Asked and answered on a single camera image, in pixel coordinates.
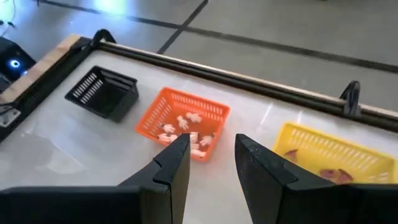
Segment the white figurine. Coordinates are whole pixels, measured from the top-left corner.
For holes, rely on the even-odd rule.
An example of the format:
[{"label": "white figurine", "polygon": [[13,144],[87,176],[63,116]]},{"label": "white figurine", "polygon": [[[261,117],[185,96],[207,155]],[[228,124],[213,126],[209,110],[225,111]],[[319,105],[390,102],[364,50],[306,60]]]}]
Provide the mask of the white figurine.
[{"label": "white figurine", "polygon": [[186,116],[187,116],[187,118],[188,119],[190,119],[192,122],[194,122],[194,123],[200,123],[200,121],[201,121],[201,117],[199,116],[199,114],[197,114],[197,113],[187,113],[186,114]]},{"label": "white figurine", "polygon": [[192,143],[191,144],[191,150],[194,150],[194,149],[196,149],[196,150],[199,150],[199,144],[196,144],[196,143]]},{"label": "white figurine", "polygon": [[204,157],[206,155],[206,152],[202,152],[199,149],[192,149],[191,148],[191,154],[194,154],[194,155],[199,156],[199,157]]},{"label": "white figurine", "polygon": [[170,138],[170,142],[174,142],[174,140],[176,140],[178,138],[178,136],[176,134],[171,134],[169,138]]},{"label": "white figurine", "polygon": [[160,127],[162,127],[166,133],[174,133],[175,131],[175,128],[172,124],[162,124]]},{"label": "white figurine", "polygon": [[168,142],[170,143],[170,137],[167,136],[166,133],[160,134],[157,136],[157,139],[163,141],[163,142]]},{"label": "white figurine", "polygon": [[214,137],[215,137],[215,134],[214,134],[214,133],[212,133],[212,134],[209,135],[209,136],[205,136],[205,137],[203,137],[203,138],[201,139],[200,144],[201,144],[203,147],[205,147],[205,146],[207,146],[207,145],[210,145],[210,143],[211,143],[211,141],[213,140]]},{"label": "white figurine", "polygon": [[191,134],[190,134],[191,144],[196,143],[198,141],[198,136],[199,136],[199,133],[191,132]]},{"label": "white figurine", "polygon": [[180,126],[180,128],[187,130],[188,127],[188,121],[186,119],[184,119],[182,116],[178,116],[177,117],[177,121],[178,121],[178,125]]}]

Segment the black plastic basket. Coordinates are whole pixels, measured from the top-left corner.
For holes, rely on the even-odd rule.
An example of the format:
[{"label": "black plastic basket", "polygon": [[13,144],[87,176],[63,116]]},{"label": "black plastic basket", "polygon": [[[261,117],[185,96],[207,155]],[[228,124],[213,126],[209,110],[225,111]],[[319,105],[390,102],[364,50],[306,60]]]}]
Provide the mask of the black plastic basket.
[{"label": "black plastic basket", "polygon": [[94,66],[65,99],[115,122],[120,122],[138,99],[137,80]]}]

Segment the orange basket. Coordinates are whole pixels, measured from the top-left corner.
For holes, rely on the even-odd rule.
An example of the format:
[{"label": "orange basket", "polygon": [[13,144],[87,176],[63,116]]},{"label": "orange basket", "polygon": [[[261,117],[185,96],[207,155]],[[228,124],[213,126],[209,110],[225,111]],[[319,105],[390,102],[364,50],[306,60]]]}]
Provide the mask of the orange basket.
[{"label": "orange basket", "polygon": [[[200,123],[188,121],[189,128],[183,130],[178,125],[177,117],[183,116],[186,119],[185,114],[188,112],[198,113],[202,121]],[[165,87],[159,92],[155,101],[138,122],[136,132],[164,145],[169,144],[157,139],[158,135],[165,133],[161,127],[162,124],[172,124],[176,135],[198,132],[198,142],[203,136],[215,133],[210,145],[200,146],[199,148],[199,150],[206,152],[204,157],[191,154],[192,158],[205,162],[210,158],[214,146],[221,135],[228,113],[229,106]]]}]

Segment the red object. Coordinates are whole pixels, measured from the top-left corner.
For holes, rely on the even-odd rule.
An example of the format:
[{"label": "red object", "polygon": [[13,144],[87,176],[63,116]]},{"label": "red object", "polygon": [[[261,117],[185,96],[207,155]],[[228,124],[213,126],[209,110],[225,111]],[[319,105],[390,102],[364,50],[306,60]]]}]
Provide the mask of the red object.
[{"label": "red object", "polygon": [[286,152],[286,153],[284,154],[284,157],[285,157],[286,159],[288,159],[288,160],[290,160],[290,161],[296,163],[296,162],[297,162],[297,155],[296,155],[297,151],[298,151],[298,149],[290,150],[289,152]]},{"label": "red object", "polygon": [[335,169],[322,169],[319,171],[319,175],[325,179],[333,179],[338,176],[338,171]]},{"label": "red object", "polygon": [[349,184],[354,181],[353,177],[349,175],[345,170],[338,169],[338,171],[340,172],[340,175],[336,180],[336,184]]}]

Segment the white table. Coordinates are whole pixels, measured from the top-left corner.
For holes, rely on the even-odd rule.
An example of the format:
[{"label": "white table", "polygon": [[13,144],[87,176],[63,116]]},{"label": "white table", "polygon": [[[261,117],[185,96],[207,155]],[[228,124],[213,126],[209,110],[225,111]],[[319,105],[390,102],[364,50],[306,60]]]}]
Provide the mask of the white table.
[{"label": "white table", "polygon": [[[139,101],[120,124],[64,99],[93,66],[138,79]],[[244,133],[268,148],[294,121],[398,158],[398,134],[195,78],[107,52],[93,52],[0,145],[0,188],[33,185],[118,185],[164,147],[134,130],[165,86],[231,107],[207,163],[192,161],[184,223],[251,223],[234,161]]]}]

